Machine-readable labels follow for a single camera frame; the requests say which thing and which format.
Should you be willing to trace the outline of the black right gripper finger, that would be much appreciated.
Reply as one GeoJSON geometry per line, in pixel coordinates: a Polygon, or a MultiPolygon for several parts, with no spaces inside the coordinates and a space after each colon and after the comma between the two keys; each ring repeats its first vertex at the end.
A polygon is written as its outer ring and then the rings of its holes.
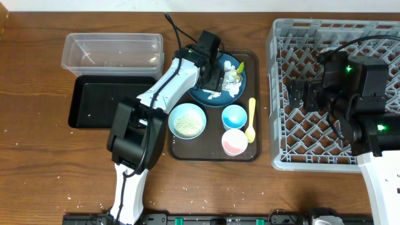
{"type": "Polygon", "coordinates": [[[314,112],[319,110],[318,92],[318,81],[306,81],[302,94],[303,109],[306,112],[314,112]]]}
{"type": "Polygon", "coordinates": [[[291,108],[299,108],[303,100],[304,81],[293,79],[287,84],[288,100],[291,108]]]}

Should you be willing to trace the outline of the white tissue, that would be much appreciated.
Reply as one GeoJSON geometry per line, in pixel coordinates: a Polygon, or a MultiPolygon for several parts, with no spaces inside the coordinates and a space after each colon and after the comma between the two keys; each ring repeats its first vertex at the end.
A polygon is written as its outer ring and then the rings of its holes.
{"type": "Polygon", "coordinates": [[[207,99],[213,99],[213,98],[218,98],[223,91],[227,91],[229,95],[233,98],[235,95],[239,93],[239,88],[241,87],[241,84],[243,80],[239,83],[233,83],[233,84],[224,84],[224,80],[222,82],[222,89],[221,92],[215,92],[215,91],[208,91],[208,90],[203,90],[206,93],[209,93],[209,96],[207,99]]]}

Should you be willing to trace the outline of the light blue rice bowl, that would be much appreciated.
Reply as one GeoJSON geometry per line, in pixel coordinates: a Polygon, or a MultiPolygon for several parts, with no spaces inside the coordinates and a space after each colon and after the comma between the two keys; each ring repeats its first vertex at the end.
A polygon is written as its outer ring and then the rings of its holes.
{"type": "Polygon", "coordinates": [[[168,125],[175,137],[188,140],[198,137],[204,131],[206,121],[206,114],[199,106],[183,103],[170,112],[168,125]]]}

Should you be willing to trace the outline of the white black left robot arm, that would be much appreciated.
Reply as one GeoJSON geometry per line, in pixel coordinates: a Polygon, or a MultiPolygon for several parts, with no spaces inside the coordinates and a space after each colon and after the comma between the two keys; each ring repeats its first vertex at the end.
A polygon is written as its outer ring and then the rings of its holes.
{"type": "Polygon", "coordinates": [[[146,176],[161,155],[169,113],[205,75],[197,63],[193,50],[174,58],[153,87],[117,105],[107,141],[117,176],[109,222],[135,224],[141,217],[146,176]]]}

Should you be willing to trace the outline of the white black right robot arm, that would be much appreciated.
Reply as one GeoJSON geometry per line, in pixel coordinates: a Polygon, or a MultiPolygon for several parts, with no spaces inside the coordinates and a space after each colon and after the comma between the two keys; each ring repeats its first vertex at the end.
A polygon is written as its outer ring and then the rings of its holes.
{"type": "Polygon", "coordinates": [[[320,55],[321,79],[293,79],[289,105],[326,111],[340,123],[365,180],[375,224],[399,224],[399,115],[386,112],[389,66],[379,58],[345,51],[320,55]]]}

